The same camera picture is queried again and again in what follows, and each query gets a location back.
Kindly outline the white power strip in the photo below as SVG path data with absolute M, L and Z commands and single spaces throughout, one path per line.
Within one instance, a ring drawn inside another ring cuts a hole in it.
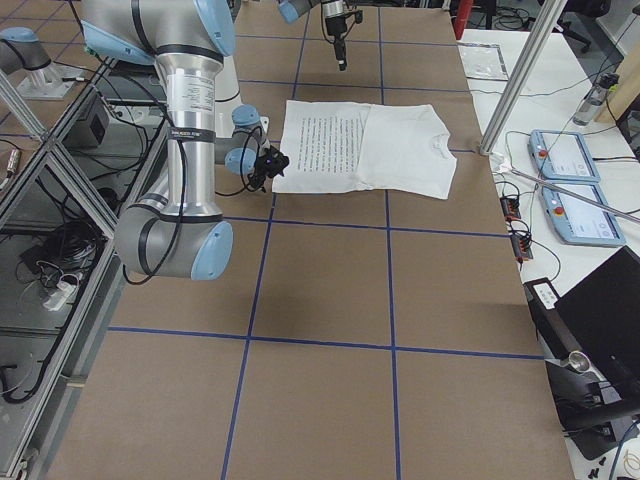
M 59 311 L 76 293 L 79 285 L 80 278 L 78 276 L 72 274 L 62 275 L 54 291 L 43 302 L 43 307 L 48 311 Z

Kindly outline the blue teach pendant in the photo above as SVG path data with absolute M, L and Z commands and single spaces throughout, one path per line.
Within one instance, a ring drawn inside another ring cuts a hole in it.
M 550 180 L 598 183 L 600 174 L 578 132 L 532 130 L 529 152 L 538 171 Z
M 542 197 L 552 226 L 566 244 L 618 247 L 626 243 L 611 213 L 547 187 L 542 188 Z

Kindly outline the aluminium frame post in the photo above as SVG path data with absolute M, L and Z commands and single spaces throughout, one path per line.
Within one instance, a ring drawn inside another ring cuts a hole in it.
M 516 61 L 513 73 L 498 101 L 479 145 L 481 155 L 489 155 L 500 132 L 512 113 L 516 102 L 547 43 L 567 0 L 545 1 L 536 17 L 533 29 Z

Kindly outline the black laptop computer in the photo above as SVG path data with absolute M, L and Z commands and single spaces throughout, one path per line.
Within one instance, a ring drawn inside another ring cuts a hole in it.
M 639 256 L 624 246 L 560 296 L 546 278 L 524 284 L 553 354 L 578 349 L 612 384 L 639 392 Z

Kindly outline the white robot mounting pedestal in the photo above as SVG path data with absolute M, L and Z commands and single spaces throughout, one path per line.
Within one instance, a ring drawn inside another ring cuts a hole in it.
M 237 117 L 241 125 L 248 125 L 252 119 L 260 120 L 265 132 L 269 129 L 269 118 L 261 116 L 257 108 L 242 102 L 236 74 L 234 57 L 224 58 L 222 71 L 215 78 L 215 133 L 218 138 L 230 138 L 235 129 Z

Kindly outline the upper blue teach pendant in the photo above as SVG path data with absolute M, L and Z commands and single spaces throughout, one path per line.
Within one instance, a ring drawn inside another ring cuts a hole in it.
M 598 183 L 600 174 L 578 132 L 532 130 L 529 152 L 538 171 L 550 180 Z

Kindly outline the clear water bottle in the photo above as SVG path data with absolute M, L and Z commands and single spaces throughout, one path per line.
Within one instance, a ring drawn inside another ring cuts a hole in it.
M 574 113 L 572 122 L 578 126 L 588 125 L 605 103 L 609 93 L 618 83 L 619 75 L 616 73 L 604 73 L 600 75 Z

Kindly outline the white long-sleeve printed shirt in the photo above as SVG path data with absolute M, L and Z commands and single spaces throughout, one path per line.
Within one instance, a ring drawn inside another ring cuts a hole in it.
M 290 164 L 272 189 L 287 194 L 391 189 L 446 200 L 457 166 L 449 138 L 430 105 L 289 100 L 280 148 Z

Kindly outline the lower blue teach pendant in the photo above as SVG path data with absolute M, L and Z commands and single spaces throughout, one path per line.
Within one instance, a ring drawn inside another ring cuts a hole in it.
M 547 187 L 542 188 L 542 197 L 552 226 L 566 244 L 618 247 L 626 243 L 611 213 Z

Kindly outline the plastic sheet document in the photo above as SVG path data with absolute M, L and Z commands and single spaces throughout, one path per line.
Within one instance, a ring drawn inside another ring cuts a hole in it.
M 509 79 L 498 44 L 459 42 L 458 50 L 467 78 L 494 81 Z

